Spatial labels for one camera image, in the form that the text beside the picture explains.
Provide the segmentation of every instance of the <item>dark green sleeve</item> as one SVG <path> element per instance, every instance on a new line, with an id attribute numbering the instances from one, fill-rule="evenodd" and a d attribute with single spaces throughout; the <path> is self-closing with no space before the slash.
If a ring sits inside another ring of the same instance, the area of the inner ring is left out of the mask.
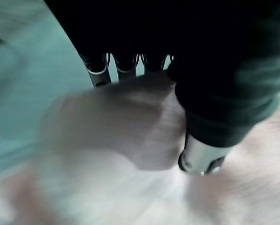
<path id="1" fill-rule="evenodd" d="M 279 105 L 280 1 L 215 2 L 192 6 L 188 42 L 168 72 L 188 132 L 230 147 Z"/>

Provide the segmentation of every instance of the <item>silver cylinder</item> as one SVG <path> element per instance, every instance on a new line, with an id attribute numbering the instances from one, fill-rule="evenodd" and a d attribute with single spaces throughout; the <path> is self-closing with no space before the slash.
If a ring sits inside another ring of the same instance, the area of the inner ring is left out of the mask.
<path id="1" fill-rule="evenodd" d="M 119 68 L 117 68 L 117 73 L 118 73 L 119 81 L 124 81 L 126 79 L 136 77 L 136 66 L 132 70 L 129 70 L 129 71 L 124 71 L 124 70 L 120 70 Z"/>
<path id="2" fill-rule="evenodd" d="M 231 149 L 213 147 L 189 135 L 179 158 L 179 167 L 185 172 L 201 176 L 217 173 Z"/>
<path id="3" fill-rule="evenodd" d="M 98 87 L 98 86 L 102 86 L 102 85 L 111 83 L 111 78 L 110 78 L 110 75 L 108 72 L 107 64 L 106 64 L 106 67 L 104 68 L 104 70 L 101 72 L 95 73 L 95 72 L 91 72 L 89 69 L 87 69 L 87 70 L 88 70 L 88 73 L 90 75 L 90 78 L 91 78 L 91 81 L 92 81 L 92 84 L 94 87 Z"/>

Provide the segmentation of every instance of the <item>sleeve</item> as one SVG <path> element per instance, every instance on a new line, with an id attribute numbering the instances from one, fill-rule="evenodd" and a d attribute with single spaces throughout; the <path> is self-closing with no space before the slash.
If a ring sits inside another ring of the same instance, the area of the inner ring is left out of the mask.
<path id="1" fill-rule="evenodd" d="M 280 1 L 219 2 L 192 6 L 188 41 L 168 73 L 188 133 L 231 147 L 279 105 Z"/>

